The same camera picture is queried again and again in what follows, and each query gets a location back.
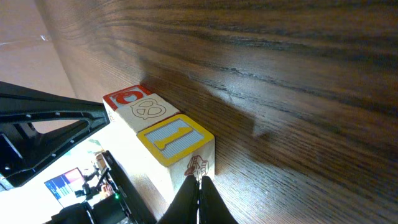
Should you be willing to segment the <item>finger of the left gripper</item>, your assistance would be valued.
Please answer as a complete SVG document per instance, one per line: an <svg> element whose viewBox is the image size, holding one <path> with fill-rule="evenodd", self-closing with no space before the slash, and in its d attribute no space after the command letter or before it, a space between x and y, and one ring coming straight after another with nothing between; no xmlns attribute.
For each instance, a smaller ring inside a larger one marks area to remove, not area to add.
<svg viewBox="0 0 398 224"><path fill-rule="evenodd" d="M72 120L40 133L34 123ZM21 187L70 149L109 124L100 111L51 111L1 116L1 187Z"/></svg>
<svg viewBox="0 0 398 224"><path fill-rule="evenodd" d="M51 120L83 120L105 124L103 104L79 100L1 82L1 122L28 123Z"/></svg>

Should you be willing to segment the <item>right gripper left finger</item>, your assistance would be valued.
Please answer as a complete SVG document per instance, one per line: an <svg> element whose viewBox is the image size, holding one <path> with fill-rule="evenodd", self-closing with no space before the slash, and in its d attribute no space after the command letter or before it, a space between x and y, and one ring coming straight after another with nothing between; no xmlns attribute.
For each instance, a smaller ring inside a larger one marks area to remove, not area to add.
<svg viewBox="0 0 398 224"><path fill-rule="evenodd" d="M193 175L186 176L167 211L157 224L196 224L199 186Z"/></svg>

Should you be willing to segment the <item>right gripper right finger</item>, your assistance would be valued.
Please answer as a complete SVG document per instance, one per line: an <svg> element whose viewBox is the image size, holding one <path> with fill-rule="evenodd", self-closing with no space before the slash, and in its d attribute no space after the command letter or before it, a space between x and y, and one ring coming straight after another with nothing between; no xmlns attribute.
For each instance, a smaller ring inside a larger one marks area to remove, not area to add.
<svg viewBox="0 0 398 224"><path fill-rule="evenodd" d="M238 224L208 176L201 180L198 199L200 224Z"/></svg>

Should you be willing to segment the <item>car picture yellow block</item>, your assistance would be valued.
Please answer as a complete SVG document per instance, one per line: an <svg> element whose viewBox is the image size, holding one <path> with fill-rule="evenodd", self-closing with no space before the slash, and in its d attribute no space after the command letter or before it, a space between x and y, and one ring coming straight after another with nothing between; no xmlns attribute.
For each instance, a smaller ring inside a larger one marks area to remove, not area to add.
<svg viewBox="0 0 398 224"><path fill-rule="evenodd" d="M215 178L215 136L184 114L177 114L137 134L143 144L146 175L167 203L185 178Z"/></svg>

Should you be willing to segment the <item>shell picture Q block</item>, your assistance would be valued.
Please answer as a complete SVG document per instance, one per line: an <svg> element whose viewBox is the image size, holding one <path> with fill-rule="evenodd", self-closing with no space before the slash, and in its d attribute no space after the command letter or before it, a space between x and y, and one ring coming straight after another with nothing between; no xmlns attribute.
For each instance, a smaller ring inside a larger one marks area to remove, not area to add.
<svg viewBox="0 0 398 224"><path fill-rule="evenodd" d="M103 96L103 103L111 122L117 119L116 110L133 101L139 100L152 92L141 85L134 85Z"/></svg>

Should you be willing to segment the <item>letter E L block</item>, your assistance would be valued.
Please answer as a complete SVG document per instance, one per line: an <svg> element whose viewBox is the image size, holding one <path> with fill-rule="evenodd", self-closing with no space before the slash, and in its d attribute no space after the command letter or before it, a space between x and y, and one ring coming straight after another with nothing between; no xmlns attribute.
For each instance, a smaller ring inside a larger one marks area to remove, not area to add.
<svg viewBox="0 0 398 224"><path fill-rule="evenodd" d="M176 107L155 93L124 105L116 112L135 134L180 113Z"/></svg>

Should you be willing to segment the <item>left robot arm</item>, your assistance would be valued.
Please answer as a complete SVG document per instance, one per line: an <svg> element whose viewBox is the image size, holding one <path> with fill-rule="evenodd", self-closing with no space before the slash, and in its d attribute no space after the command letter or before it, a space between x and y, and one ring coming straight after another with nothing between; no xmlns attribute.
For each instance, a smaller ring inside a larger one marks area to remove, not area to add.
<svg viewBox="0 0 398 224"><path fill-rule="evenodd" d="M23 186L66 152L109 124L103 104L1 83L1 190ZM76 203L51 223L155 223L156 219L110 152L100 181L114 195Z"/></svg>

